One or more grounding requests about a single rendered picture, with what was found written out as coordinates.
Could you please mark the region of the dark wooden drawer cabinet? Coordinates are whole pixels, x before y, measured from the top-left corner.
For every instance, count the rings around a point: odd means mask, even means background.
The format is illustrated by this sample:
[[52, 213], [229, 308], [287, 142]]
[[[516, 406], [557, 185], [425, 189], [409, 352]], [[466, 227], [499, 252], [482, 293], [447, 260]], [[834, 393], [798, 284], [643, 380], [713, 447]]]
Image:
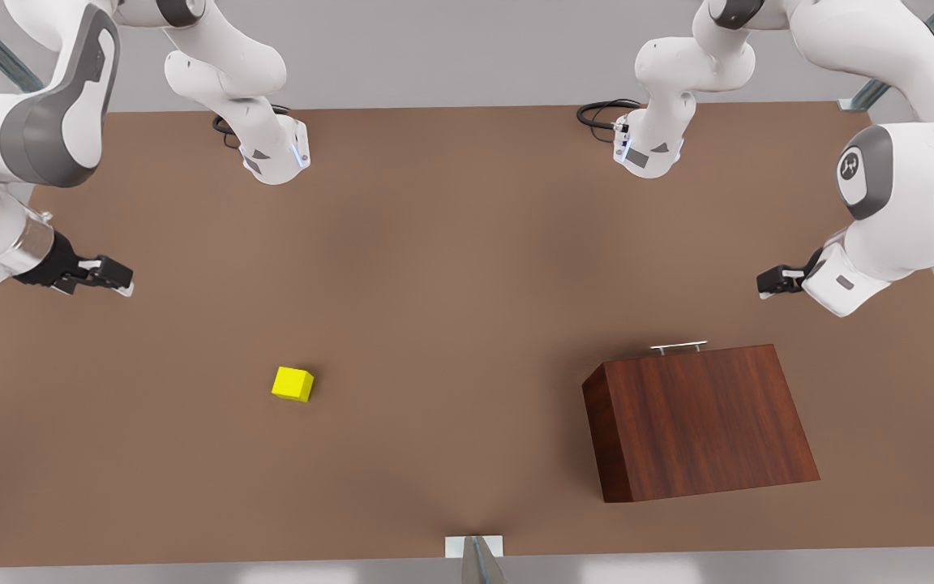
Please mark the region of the dark wooden drawer cabinet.
[[773, 345], [606, 361], [582, 395], [607, 503], [820, 478]]

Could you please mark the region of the yellow cube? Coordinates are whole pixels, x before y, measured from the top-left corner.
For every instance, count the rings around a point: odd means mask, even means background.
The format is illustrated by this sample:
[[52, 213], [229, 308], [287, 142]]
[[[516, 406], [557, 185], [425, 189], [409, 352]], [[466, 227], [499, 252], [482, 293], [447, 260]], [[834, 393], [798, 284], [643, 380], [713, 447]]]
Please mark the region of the yellow cube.
[[314, 375], [297, 368], [277, 368], [271, 393], [289, 402], [308, 402], [314, 388]]

